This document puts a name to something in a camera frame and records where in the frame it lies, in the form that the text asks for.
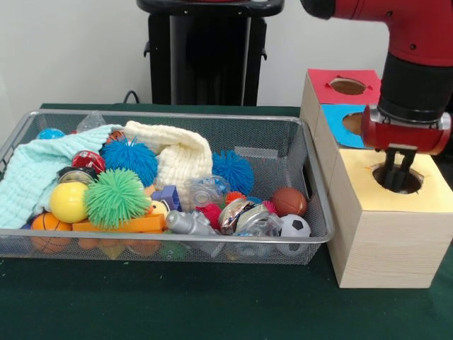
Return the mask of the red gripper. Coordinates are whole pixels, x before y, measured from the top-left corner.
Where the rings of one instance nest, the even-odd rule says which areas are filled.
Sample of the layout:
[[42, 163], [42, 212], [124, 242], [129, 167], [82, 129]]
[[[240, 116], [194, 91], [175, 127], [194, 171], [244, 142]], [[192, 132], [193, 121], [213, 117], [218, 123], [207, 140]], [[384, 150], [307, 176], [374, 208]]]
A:
[[[415, 151], [421, 154], [439, 154], [444, 150], [452, 132], [452, 119], [449, 113], [443, 113], [436, 123], [403, 123], [382, 115], [376, 106], [366, 106], [360, 129], [366, 147], [386, 150], [384, 187], [400, 191], [415, 158]], [[395, 158], [398, 152], [403, 159], [396, 169]]]

